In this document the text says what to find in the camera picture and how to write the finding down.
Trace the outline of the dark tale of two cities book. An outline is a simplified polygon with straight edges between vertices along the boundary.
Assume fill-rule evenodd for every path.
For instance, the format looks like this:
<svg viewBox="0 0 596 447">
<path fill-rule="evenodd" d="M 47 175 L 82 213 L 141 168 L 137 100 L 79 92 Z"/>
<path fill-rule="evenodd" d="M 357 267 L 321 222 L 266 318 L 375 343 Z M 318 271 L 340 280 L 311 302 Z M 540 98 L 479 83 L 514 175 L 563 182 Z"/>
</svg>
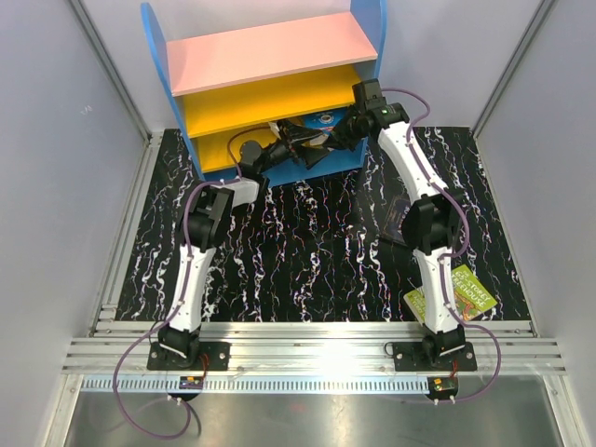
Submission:
<svg viewBox="0 0 596 447">
<path fill-rule="evenodd" d="M 411 201 L 405 196 L 394 196 L 390 201 L 386 217 L 380 228 L 380 238 L 393 244 L 406 246 L 402 224 L 410 210 Z"/>
</svg>

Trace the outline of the blue 130-storey treehouse book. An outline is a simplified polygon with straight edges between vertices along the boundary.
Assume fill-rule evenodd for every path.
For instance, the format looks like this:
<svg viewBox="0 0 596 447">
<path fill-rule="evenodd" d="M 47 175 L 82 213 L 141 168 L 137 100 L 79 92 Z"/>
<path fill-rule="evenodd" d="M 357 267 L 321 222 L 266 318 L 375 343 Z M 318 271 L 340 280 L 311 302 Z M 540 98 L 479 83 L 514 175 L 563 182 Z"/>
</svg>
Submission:
<svg viewBox="0 0 596 447">
<path fill-rule="evenodd" d="M 344 118 L 346 108 L 337 108 L 327 111 L 302 115 L 302 124 L 308 129 L 320 130 L 328 136 L 332 129 Z"/>
</svg>

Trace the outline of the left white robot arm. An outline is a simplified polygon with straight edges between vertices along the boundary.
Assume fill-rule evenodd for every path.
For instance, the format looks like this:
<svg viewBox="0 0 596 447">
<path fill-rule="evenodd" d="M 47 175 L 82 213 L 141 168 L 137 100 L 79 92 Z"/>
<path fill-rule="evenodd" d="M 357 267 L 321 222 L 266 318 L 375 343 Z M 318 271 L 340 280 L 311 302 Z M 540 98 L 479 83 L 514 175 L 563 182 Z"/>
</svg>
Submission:
<svg viewBox="0 0 596 447">
<path fill-rule="evenodd" d="M 235 208 L 256 203 L 268 188 L 264 173 L 287 160 L 312 168 L 329 154 L 325 141 L 329 133 L 297 125 L 289 119 L 265 127 L 276 139 L 266 147 L 255 140 L 241 144 L 233 157 L 236 176 L 229 180 L 206 181 L 186 201 L 178 229 L 180 264 L 174 299 L 165 321 L 152 329 L 150 370 L 189 370 L 198 362 L 207 369 L 209 357 L 200 346 L 202 301 L 208 271 L 217 249 L 228 235 Z"/>
</svg>

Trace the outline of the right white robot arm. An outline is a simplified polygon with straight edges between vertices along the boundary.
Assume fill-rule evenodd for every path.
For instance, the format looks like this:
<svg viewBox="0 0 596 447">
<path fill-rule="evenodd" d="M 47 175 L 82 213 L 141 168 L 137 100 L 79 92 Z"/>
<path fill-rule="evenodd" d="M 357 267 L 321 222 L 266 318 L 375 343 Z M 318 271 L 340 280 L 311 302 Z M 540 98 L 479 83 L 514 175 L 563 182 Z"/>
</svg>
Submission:
<svg viewBox="0 0 596 447">
<path fill-rule="evenodd" d="M 465 348 L 464 323 L 456 308 L 451 260 L 466 250 L 467 218 L 413 135 L 415 122 L 399 103 L 388 103 L 376 79 L 352 87 L 354 101 L 324 145 L 354 149 L 375 141 L 401 177 L 411 205 L 401 233 L 417 260 L 425 298 L 420 344 L 423 362 L 442 370 Z"/>
</svg>

